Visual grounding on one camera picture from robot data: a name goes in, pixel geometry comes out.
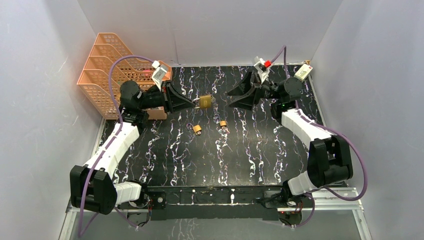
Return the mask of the large brass padlock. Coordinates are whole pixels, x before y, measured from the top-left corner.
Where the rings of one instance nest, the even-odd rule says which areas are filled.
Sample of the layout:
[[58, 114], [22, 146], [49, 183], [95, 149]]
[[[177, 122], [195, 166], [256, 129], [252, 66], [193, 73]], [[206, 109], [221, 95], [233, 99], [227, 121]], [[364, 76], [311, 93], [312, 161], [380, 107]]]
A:
[[216, 102], [216, 98], [211, 94], [207, 94], [201, 95], [200, 97], [195, 98], [193, 101], [197, 103], [195, 107], [196, 109], [208, 109]]

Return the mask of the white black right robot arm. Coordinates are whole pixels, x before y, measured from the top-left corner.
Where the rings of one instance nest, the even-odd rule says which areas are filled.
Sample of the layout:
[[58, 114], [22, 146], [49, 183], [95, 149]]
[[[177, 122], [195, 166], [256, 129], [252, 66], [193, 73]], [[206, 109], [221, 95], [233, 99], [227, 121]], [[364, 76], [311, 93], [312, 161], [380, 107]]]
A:
[[342, 136], [316, 126], [297, 108], [302, 85], [296, 77], [279, 83], [261, 81], [258, 73], [249, 71], [227, 92], [229, 97], [236, 98], [230, 102], [231, 108], [251, 111], [261, 99], [274, 100], [270, 105], [272, 118], [294, 133], [308, 150], [306, 171], [285, 180], [279, 193], [263, 198], [263, 205], [278, 202], [295, 207], [307, 193], [351, 179], [354, 175], [348, 142]]

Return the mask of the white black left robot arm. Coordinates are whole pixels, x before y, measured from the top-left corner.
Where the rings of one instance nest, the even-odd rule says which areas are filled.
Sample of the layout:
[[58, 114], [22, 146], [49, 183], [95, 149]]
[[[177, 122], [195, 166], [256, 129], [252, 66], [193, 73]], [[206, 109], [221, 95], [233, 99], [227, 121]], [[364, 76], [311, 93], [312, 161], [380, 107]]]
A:
[[144, 91], [128, 80], [119, 91], [119, 122], [98, 151], [84, 165], [75, 165], [70, 171], [71, 205], [103, 215], [123, 203], [131, 202], [137, 208], [149, 203], [145, 183], [112, 180], [123, 156], [143, 132], [149, 118], [146, 110], [162, 107], [166, 113], [176, 113], [196, 107], [194, 100], [178, 92], [169, 81]]

